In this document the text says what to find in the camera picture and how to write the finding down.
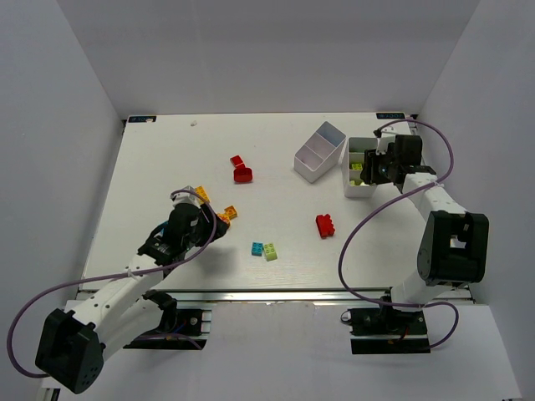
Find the cable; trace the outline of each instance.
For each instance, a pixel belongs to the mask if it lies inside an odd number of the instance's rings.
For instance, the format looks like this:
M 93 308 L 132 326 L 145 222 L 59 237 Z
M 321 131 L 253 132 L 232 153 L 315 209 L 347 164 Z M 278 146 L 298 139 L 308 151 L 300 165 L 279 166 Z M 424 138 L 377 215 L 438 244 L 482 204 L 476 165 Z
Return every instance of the cable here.
M 349 310 L 345 311 L 345 312 L 342 312 L 342 314 L 340 315 L 340 321 L 343 323 L 343 324 L 346 324 L 346 325 L 350 325 L 351 324 L 351 319 L 347 318 L 347 319 L 344 319 L 344 315 L 346 313 L 349 313 Z
M 178 333 L 184 326 L 186 325 L 186 321 L 184 321 L 173 333 Z
M 356 292 L 354 289 L 352 289 L 348 283 L 345 281 L 344 279 L 344 273 L 343 273 L 343 269 L 342 269 L 342 266 L 343 266 L 343 263 L 344 263 L 344 256 L 345 256 L 345 252 L 347 251 L 348 247 L 349 247 L 349 244 L 351 243 L 351 241 L 353 240 L 355 234 L 357 232 L 360 231 L 360 229 L 368 222 L 370 221 L 372 218 L 374 218 L 375 216 L 377 216 L 381 211 L 383 211 L 384 209 L 386 209 L 387 207 L 389 206 L 392 206 L 394 203 L 396 202 L 399 202 L 405 198 L 408 198 L 409 196 L 412 196 L 422 190 L 428 190 L 430 188 L 432 188 L 433 186 L 435 186 L 436 184 L 439 184 L 441 183 L 442 181 L 444 181 L 446 178 L 448 178 L 451 174 L 451 172 L 453 171 L 453 166 L 455 164 L 455 160 L 453 158 L 453 149 L 451 148 L 451 145 L 450 145 L 450 142 L 448 141 L 448 139 L 446 138 L 446 136 L 444 134 L 442 134 L 436 127 L 434 127 L 433 125 L 431 124 L 427 124 L 427 123 L 424 123 L 422 121 L 418 121 L 418 120 L 415 120 L 415 119 L 396 119 L 394 121 L 390 121 L 389 123 L 386 123 L 384 125 L 381 125 L 377 130 L 380 132 L 381 130 L 383 130 L 384 128 L 390 126 L 390 125 L 393 125 L 393 124 L 397 124 L 397 123 L 402 123 L 402 122 L 407 122 L 407 123 L 415 123 L 415 124 L 420 124 L 420 125 L 424 125 L 425 127 L 429 128 L 429 129 L 432 129 L 433 131 L 435 131 L 441 138 L 442 140 L 444 141 L 444 143 L 446 144 L 446 148 L 448 149 L 448 154 L 450 156 L 450 167 L 448 168 L 447 172 L 442 175 L 441 177 L 439 177 L 436 182 L 430 182 L 429 184 L 425 184 L 419 188 L 416 188 L 414 190 L 410 190 L 409 192 L 406 192 L 404 194 L 401 194 L 399 196 L 396 196 L 394 199 L 391 199 L 389 200 L 388 202 L 384 203 L 383 205 L 379 206 L 377 209 L 375 209 L 374 211 L 372 211 L 369 215 L 367 215 L 355 228 L 353 231 L 351 231 L 351 234 L 349 234 L 348 236 L 348 239 L 345 241 L 344 243 L 344 246 L 342 246 L 342 251 L 340 252 L 340 257 L 339 257 L 339 260 L 338 260 L 338 276 L 339 276 L 339 280 L 340 282 L 342 283 L 342 285 L 344 286 L 344 288 L 350 292 L 351 294 L 355 295 L 358 299 L 361 299 L 362 301 L 366 301 L 366 302 L 371 302 L 371 303 L 375 303 L 377 305 L 383 305 L 383 306 L 387 306 L 387 307 L 415 307 L 415 308 L 422 308 L 422 307 L 438 307 L 438 306 L 447 306 L 447 307 L 450 307 L 451 309 L 453 309 L 453 312 L 455 313 L 455 321 L 453 322 L 453 326 L 451 327 L 451 330 L 438 342 L 434 343 L 434 344 L 431 344 L 429 346 L 429 348 L 434 348 L 434 347 L 438 347 L 439 345 L 441 345 L 442 343 L 444 343 L 445 341 L 447 341 L 451 335 L 453 334 L 453 332 L 457 329 L 457 325 L 459 323 L 459 311 L 457 310 L 457 308 L 455 307 L 455 305 L 453 305 L 452 303 L 449 303 L 449 302 L 444 302 L 444 301 L 440 301 L 440 302 L 433 302 L 433 303 L 428 303 L 426 305 L 420 305 L 420 304 L 417 304 L 417 303 L 399 303 L 399 302 L 386 302 L 386 301 L 382 301 L 380 299 L 374 299 L 374 298 L 369 298 L 369 297 L 365 297 L 364 295 L 361 295 L 359 294 L 358 292 Z
M 197 197 L 197 198 L 199 198 L 200 200 L 203 201 L 202 197 L 200 195 L 198 195 L 195 191 L 192 191 L 192 190 L 175 190 L 175 191 L 171 192 L 171 196 L 173 196 L 175 194 L 178 194 L 178 193 L 187 193 L 187 194 L 190 194 L 190 195 L 194 195 L 195 197 Z M 131 272 L 130 274 L 133 274 L 134 276 L 139 276 L 141 274 L 149 274 L 149 273 L 161 272 L 163 270 L 168 270 L 168 269 L 176 269 L 178 266 L 183 265 L 183 264 L 193 260 L 197 256 L 199 256 L 199 254 L 201 254 L 201 252 L 203 252 L 206 249 L 206 247 L 208 246 L 208 244 L 210 244 L 211 241 L 213 240 L 214 236 L 216 235 L 216 228 L 217 228 L 216 212 L 211 208 L 209 203 L 205 202 L 205 204 L 206 204 L 206 206 L 208 206 L 208 209 L 210 210 L 210 213 L 212 214 L 212 217 L 214 219 L 214 224 L 213 224 L 213 227 L 211 229 L 211 234 L 210 234 L 210 237 L 208 238 L 208 241 L 206 241 L 206 243 L 203 246 L 201 246 L 197 252 L 195 252 L 193 255 L 187 257 L 183 261 L 178 261 L 176 263 L 171 263 L 168 266 L 155 267 L 155 268 L 146 269 L 146 270 L 136 270 L 135 272 Z M 106 275 L 106 276 L 83 278 L 83 279 L 80 279 L 80 280 L 73 280 L 71 282 L 64 282 L 63 284 L 58 284 L 57 286 L 50 287 L 48 290 L 44 290 L 44 291 L 40 292 L 35 297 L 30 299 L 28 302 L 26 302 L 26 304 L 15 315 L 15 318 L 13 319 L 13 321 L 11 323 L 11 326 L 9 327 L 9 330 L 8 330 L 8 340 L 6 341 L 6 343 L 7 343 L 6 347 L 8 349 L 9 361 L 11 362 L 13 367 L 15 369 L 17 369 L 17 371 L 19 373 L 21 373 L 24 376 L 27 376 L 29 378 L 47 378 L 48 377 L 48 375 L 46 373 L 32 373 L 32 372 L 29 372 L 28 370 L 26 370 L 25 368 L 23 368 L 20 365 L 20 363 L 18 363 L 17 358 L 15 358 L 15 353 L 13 351 L 13 334 L 15 332 L 15 327 L 17 326 L 17 324 L 20 321 L 20 319 L 23 316 L 23 314 L 36 301 L 38 301 L 42 297 L 48 295 L 49 293 L 57 291 L 57 290 L 60 290 L 62 288 L 71 287 L 71 286 L 78 286 L 80 284 L 86 284 L 88 282 L 101 282 L 101 281 L 104 281 L 104 280 L 117 280 L 117 279 L 120 279 L 120 278 L 126 278 L 126 277 L 128 277 L 128 275 L 129 275 L 129 273 L 116 273 L 116 274 L 109 274 L 109 275 Z M 177 338 L 185 338 L 185 337 L 187 337 L 187 336 L 184 336 L 184 334 L 179 334 L 179 333 L 173 333 L 172 335 L 177 337 Z

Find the yellow lego brick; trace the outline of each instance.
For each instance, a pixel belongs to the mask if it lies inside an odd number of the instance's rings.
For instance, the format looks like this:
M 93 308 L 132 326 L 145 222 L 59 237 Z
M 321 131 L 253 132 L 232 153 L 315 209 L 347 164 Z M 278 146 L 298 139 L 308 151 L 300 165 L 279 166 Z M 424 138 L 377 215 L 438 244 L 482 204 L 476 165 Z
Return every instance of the yellow lego brick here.
M 202 186 L 197 186 L 197 188 L 195 188 L 195 192 L 201 196 L 206 202 L 210 203 L 210 198 L 208 197 L 208 194 L 206 193 L 206 191 L 204 190 L 204 188 L 202 188 Z M 199 204 L 202 205 L 204 202 L 202 200 L 200 200 L 199 198 L 197 198 L 197 200 L 199 201 Z
M 217 213 L 217 217 L 219 217 L 221 220 L 225 221 L 228 225 L 231 225 L 231 220 L 228 218 L 227 215 L 223 213 Z
M 275 259 L 277 259 L 275 246 L 273 246 L 271 242 L 269 244 L 264 244 L 264 254 L 266 255 L 267 261 L 274 261 Z
M 237 211 L 234 208 L 234 206 L 230 205 L 225 208 L 225 214 L 228 216 L 229 219 L 235 219 L 237 217 Z

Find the red lego brick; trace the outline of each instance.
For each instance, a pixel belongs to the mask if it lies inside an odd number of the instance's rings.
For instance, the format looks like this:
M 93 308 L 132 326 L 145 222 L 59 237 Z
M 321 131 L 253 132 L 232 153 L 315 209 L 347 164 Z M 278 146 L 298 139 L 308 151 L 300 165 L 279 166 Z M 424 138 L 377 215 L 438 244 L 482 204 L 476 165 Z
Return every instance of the red lego brick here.
M 334 226 L 330 215 L 318 215 L 316 216 L 316 225 L 318 226 L 319 236 L 323 239 L 328 236 L 333 236 Z
M 234 170 L 234 180 L 240 183 L 252 181 L 252 170 L 245 166 L 236 168 Z
M 236 155 L 234 157 L 231 157 L 231 162 L 234 165 L 234 167 L 245 167 L 245 163 L 243 163 L 243 160 L 240 156 Z

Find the blue lego brick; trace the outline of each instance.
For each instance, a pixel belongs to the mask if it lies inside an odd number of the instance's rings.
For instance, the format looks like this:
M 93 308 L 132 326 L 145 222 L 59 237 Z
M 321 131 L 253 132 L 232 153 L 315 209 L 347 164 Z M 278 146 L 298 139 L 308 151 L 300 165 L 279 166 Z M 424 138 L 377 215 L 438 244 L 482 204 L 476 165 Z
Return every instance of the blue lego brick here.
M 262 256 L 263 244 L 261 242 L 253 242 L 251 248 L 251 255 Z

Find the divided container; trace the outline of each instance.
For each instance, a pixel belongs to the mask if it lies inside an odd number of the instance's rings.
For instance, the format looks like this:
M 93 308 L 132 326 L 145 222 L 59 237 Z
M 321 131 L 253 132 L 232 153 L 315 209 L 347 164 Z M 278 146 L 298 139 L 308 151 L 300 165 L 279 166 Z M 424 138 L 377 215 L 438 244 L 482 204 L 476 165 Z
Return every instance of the divided container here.
M 381 144 L 385 141 L 385 145 L 388 142 L 394 142 L 395 137 L 383 136 Z M 344 158 L 342 159 L 342 180 L 344 182 L 344 195 L 346 198 L 369 198 L 371 197 L 377 185 L 360 185 L 363 182 L 360 179 L 360 173 L 362 170 L 352 170 L 351 165 L 359 163 L 364 165 L 364 151 L 369 149 L 377 149 L 376 138 L 349 138 L 348 143 L 345 146 Z
M 293 169 L 315 182 L 338 163 L 344 142 L 345 134 L 325 121 L 295 154 Z

